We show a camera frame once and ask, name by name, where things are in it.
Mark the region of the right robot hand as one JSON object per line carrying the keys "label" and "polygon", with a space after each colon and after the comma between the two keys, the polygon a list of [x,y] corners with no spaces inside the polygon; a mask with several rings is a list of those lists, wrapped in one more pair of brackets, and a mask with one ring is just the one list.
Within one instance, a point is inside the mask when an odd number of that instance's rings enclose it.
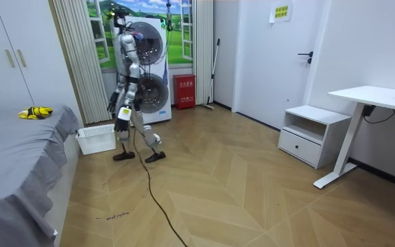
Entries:
{"label": "right robot hand", "polygon": [[109,104],[108,104],[108,107],[107,107],[107,110],[110,113],[115,113],[115,108],[116,108],[116,105],[117,105],[118,96],[119,96],[119,94],[117,92],[114,92],[111,95],[111,97],[110,97]]}

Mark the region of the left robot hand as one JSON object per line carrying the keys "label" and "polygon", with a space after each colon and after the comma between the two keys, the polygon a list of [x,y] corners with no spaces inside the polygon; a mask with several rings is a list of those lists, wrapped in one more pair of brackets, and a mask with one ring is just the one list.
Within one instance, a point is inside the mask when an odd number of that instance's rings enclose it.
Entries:
{"label": "left robot hand", "polygon": [[132,109],[129,106],[122,106],[117,113],[115,131],[116,132],[128,131],[129,121],[131,116],[132,116]]}

